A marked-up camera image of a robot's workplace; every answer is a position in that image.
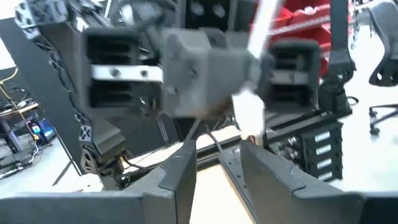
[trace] white floor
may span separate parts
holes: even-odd
[[[398,190],[398,118],[392,118],[378,127],[378,138],[369,133],[368,108],[371,105],[398,103],[397,88],[370,86],[368,79],[379,63],[383,47],[377,38],[370,38],[367,27],[362,27],[357,47],[352,53],[358,71],[346,85],[348,95],[360,99],[354,113],[343,119],[343,173],[342,181],[332,183],[343,190],[387,191]],[[379,115],[390,110],[378,110]],[[0,180],[0,195],[11,192],[52,191],[51,185],[68,163],[68,157],[57,140],[38,157],[36,164],[12,177]],[[61,180],[62,185],[80,185],[71,166]]]

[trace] desk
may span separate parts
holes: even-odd
[[[212,133],[218,141],[239,135],[238,130],[232,126]],[[197,149],[211,144],[213,144],[211,138],[207,135],[202,135],[198,138]],[[140,166],[149,166],[168,158],[181,145],[182,143],[178,143],[166,149],[160,149],[155,153],[131,159],[130,162]],[[126,172],[134,170],[135,168],[132,167],[128,168]],[[68,180],[64,183],[65,185],[55,185],[47,191],[99,192],[102,189],[102,184],[98,176],[92,174],[86,174],[79,177],[78,180]],[[198,172],[190,223],[254,223],[221,165]]]
[[[12,125],[12,127],[10,127],[10,125],[8,124],[7,120],[17,114],[20,113],[25,113],[27,111],[30,110],[34,110],[39,106],[38,103],[33,103],[30,105],[27,105],[19,110],[5,110],[0,112],[0,123],[2,128],[4,129],[4,132],[7,134],[6,137],[4,137],[4,140],[6,141],[7,145],[10,147],[10,150],[12,151],[12,153],[17,153],[17,152],[21,152],[23,150],[22,146],[19,144],[18,138],[17,136],[14,134],[14,126],[17,126],[18,128],[21,128],[23,126],[25,126],[25,121],[21,121],[18,122],[16,125]],[[34,111],[34,115],[33,118],[38,117],[36,111]]]

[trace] electronics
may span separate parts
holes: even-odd
[[[12,109],[14,109],[14,105],[12,105],[12,104],[10,104],[10,103],[5,103],[5,104],[3,104],[3,105],[0,106],[0,110],[1,110],[2,112],[5,112],[5,111],[7,111],[7,110],[12,110]]]
[[[335,122],[290,140],[286,146],[298,152],[303,171],[325,182],[343,178],[342,126]]]
[[[51,126],[49,121],[47,121],[43,117],[35,118],[31,121],[28,121],[27,125],[32,133],[39,137],[39,140],[37,140],[37,144],[40,146],[49,144],[51,140],[56,137],[54,128]]]

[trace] red storage bin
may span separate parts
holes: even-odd
[[[314,8],[311,14],[304,12],[308,6]],[[330,15],[330,0],[287,0],[284,7],[292,13],[289,25]]]
[[[288,9],[284,7],[280,8],[277,19],[274,19],[273,28],[277,29],[286,26],[291,18],[292,18],[292,13]]]
[[[331,33],[329,30],[321,27],[312,28],[309,30],[303,30],[299,32],[294,32],[291,34],[282,34],[273,36],[271,41],[276,41],[284,38],[299,38],[299,39],[312,39],[319,43],[322,49],[322,53],[329,52],[331,49]]]

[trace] screw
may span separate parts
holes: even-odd
[[[148,71],[146,71],[146,70],[141,71],[140,74],[141,74],[141,76],[142,76],[143,78],[148,77]]]
[[[116,69],[116,68],[111,68],[111,69],[109,70],[109,72],[111,73],[111,75],[112,75],[114,78],[119,77],[119,76],[121,75],[121,72],[120,72],[118,69]]]
[[[209,42],[211,45],[215,45],[216,44],[216,39],[214,39],[214,37],[209,37]]]

